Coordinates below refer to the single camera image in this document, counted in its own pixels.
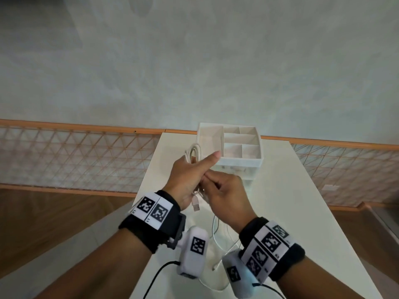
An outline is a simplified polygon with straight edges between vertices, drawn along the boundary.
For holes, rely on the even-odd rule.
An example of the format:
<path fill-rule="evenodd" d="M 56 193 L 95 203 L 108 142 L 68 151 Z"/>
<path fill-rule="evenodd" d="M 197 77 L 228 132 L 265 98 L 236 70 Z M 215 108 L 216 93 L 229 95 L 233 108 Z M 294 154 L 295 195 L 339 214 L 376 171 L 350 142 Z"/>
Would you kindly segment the black wristband with markers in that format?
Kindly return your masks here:
<path fill-rule="evenodd" d="M 257 217 L 239 233 L 240 260 L 259 283 L 278 281 L 305 258 L 305 250 L 275 221 Z"/>
<path fill-rule="evenodd" d="M 155 254 L 160 245 L 174 250 L 183 236 L 185 225 L 186 215 L 181 212 L 177 201 L 159 190 L 140 198 L 118 229 L 131 232 Z"/>

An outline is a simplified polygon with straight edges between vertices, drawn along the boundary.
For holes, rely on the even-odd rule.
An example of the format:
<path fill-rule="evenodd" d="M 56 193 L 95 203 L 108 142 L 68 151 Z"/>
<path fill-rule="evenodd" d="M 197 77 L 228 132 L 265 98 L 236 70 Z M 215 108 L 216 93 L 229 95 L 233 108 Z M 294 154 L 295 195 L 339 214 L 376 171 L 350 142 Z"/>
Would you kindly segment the orange mesh railing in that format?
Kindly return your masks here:
<path fill-rule="evenodd" d="M 163 133 L 195 131 L 0 119 L 0 187 L 137 193 Z M 399 205 L 399 145 L 288 141 L 335 209 Z"/>

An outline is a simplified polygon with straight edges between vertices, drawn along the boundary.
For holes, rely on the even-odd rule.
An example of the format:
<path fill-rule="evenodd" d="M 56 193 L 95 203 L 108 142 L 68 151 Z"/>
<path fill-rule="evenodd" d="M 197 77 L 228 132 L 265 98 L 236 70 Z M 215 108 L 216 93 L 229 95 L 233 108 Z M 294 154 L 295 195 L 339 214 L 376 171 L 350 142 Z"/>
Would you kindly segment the person's right forearm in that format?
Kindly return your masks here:
<path fill-rule="evenodd" d="M 308 257 L 276 283 L 286 299 L 365 299 Z"/>

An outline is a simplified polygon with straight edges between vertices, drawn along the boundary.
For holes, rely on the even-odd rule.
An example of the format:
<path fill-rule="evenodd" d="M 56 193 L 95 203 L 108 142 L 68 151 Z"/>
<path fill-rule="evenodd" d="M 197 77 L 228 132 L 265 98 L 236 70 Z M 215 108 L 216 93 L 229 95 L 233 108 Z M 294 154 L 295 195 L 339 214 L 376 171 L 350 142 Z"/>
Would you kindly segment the black right wristband with markers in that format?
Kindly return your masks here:
<path fill-rule="evenodd" d="M 305 250 L 275 221 L 257 217 L 239 233 L 240 260 L 259 283 L 278 281 L 305 258 Z"/>

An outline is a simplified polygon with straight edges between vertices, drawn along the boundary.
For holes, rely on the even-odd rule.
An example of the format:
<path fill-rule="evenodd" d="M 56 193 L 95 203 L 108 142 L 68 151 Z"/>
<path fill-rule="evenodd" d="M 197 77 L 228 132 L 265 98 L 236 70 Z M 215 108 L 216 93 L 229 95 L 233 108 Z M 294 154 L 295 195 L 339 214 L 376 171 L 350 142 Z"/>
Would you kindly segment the person's left forearm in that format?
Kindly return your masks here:
<path fill-rule="evenodd" d="M 151 257 L 137 236 L 121 229 L 35 299 L 129 299 Z"/>

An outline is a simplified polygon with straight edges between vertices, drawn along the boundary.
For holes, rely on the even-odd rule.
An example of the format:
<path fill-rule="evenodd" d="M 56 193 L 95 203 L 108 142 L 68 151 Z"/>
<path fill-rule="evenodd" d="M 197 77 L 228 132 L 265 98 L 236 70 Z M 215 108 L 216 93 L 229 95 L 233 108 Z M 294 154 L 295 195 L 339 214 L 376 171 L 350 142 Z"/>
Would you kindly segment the black left wristband with markers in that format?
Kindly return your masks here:
<path fill-rule="evenodd" d="M 186 215 L 181 212 L 177 201 L 159 190 L 140 198 L 118 229 L 131 232 L 155 254 L 160 245 L 174 250 L 183 236 L 185 225 Z"/>

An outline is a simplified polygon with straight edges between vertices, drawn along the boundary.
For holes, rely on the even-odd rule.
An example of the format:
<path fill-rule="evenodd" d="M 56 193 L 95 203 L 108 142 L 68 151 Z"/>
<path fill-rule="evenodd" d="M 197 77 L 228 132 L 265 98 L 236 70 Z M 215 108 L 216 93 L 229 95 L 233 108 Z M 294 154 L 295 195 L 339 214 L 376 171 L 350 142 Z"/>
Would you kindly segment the person's left hand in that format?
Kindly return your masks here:
<path fill-rule="evenodd" d="M 183 155 L 174 162 L 168 181 L 162 190 L 171 195 L 183 211 L 191 204 L 193 192 L 204 175 L 198 173 L 197 163 L 188 162 L 186 155 Z"/>

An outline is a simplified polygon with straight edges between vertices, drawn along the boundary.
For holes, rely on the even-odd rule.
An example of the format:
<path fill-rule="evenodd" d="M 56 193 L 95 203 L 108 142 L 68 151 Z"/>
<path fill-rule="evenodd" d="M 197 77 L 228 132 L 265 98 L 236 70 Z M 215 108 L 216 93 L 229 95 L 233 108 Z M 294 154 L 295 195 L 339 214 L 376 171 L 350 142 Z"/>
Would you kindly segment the person's right hand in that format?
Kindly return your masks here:
<path fill-rule="evenodd" d="M 234 175 L 234 179 L 227 184 L 216 185 L 204 175 L 200 185 L 208 197 L 213 213 L 236 233 L 239 234 L 257 217 L 239 176 Z"/>

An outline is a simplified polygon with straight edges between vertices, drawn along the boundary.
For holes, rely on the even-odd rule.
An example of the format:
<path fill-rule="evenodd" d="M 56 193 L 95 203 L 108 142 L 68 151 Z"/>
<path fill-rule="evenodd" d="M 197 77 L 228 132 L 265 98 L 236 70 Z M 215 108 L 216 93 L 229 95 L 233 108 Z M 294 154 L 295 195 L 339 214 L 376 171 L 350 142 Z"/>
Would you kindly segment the white compartment organizer box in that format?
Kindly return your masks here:
<path fill-rule="evenodd" d="M 221 157 L 212 170 L 239 176 L 248 183 L 255 180 L 263 161 L 261 138 L 255 126 L 201 122 L 195 147 L 198 160 L 220 151 Z"/>

